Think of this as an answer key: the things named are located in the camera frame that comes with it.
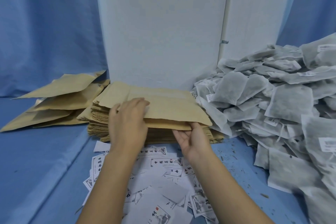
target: blue backdrop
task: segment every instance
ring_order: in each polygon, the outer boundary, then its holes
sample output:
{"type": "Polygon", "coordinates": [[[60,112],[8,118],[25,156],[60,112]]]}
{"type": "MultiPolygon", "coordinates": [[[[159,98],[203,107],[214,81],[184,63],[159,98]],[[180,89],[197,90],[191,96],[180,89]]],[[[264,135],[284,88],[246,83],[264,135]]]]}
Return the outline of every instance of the blue backdrop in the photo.
{"type": "Polygon", "coordinates": [[[336,31],[336,0],[294,0],[277,44],[300,46],[336,31]]]}
{"type": "Polygon", "coordinates": [[[102,69],[97,0],[0,0],[0,97],[102,69]]]}

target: barcode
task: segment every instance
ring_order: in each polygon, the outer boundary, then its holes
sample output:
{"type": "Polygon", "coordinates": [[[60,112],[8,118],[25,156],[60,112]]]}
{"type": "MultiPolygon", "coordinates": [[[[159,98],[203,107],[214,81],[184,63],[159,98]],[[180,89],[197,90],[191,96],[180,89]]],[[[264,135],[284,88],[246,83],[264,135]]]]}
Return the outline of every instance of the barcode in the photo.
{"type": "Polygon", "coordinates": [[[325,141],[326,145],[336,145],[336,141],[325,141]]]}

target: blue tablecloth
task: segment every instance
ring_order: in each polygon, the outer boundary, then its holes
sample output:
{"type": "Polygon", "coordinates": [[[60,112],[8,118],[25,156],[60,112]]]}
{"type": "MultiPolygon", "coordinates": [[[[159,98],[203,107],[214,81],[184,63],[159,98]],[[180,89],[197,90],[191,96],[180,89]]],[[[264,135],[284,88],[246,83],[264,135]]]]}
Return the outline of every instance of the blue tablecloth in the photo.
{"type": "MultiPolygon", "coordinates": [[[[0,99],[0,126],[33,103],[31,99],[0,99]]],[[[91,158],[97,155],[95,142],[87,136],[85,125],[0,133],[0,156],[4,158],[0,164],[0,223],[74,224],[88,192],[82,182],[89,177],[91,158]]],[[[180,154],[177,144],[164,146],[180,154]]],[[[303,198],[268,187],[267,171],[253,166],[255,153],[243,140],[224,140],[212,149],[275,223],[309,223],[303,198]]],[[[191,223],[205,221],[199,217],[191,223]]]]}

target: stack of envelopes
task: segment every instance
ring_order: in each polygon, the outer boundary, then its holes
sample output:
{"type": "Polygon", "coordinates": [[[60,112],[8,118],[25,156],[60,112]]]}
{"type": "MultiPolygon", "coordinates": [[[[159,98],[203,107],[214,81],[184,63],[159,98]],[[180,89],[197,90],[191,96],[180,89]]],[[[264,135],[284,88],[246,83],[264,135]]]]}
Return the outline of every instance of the stack of envelopes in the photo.
{"type": "Polygon", "coordinates": [[[77,120],[85,108],[90,106],[110,80],[92,83],[104,71],[82,74],[64,74],[50,84],[19,98],[40,98],[35,105],[6,124],[1,131],[15,130],[27,126],[46,127],[86,123],[77,120]]]}
{"type": "Polygon", "coordinates": [[[139,97],[150,102],[145,114],[145,122],[149,127],[147,144],[176,142],[172,129],[190,130],[189,122],[200,123],[212,143],[223,139],[221,133],[213,136],[208,128],[212,125],[208,115],[199,107],[190,92],[182,90],[153,89],[113,82],[77,118],[89,122],[90,136],[100,137],[103,142],[110,141],[107,126],[110,108],[139,97]]]}

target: white cabinet door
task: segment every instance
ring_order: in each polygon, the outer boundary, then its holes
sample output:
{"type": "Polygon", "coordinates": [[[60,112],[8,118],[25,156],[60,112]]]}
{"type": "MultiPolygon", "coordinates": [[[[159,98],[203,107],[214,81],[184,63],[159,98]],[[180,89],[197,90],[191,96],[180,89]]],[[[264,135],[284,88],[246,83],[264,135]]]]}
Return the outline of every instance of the white cabinet door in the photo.
{"type": "Polygon", "coordinates": [[[111,81],[190,89],[216,67],[226,0],[98,0],[111,81]]]}

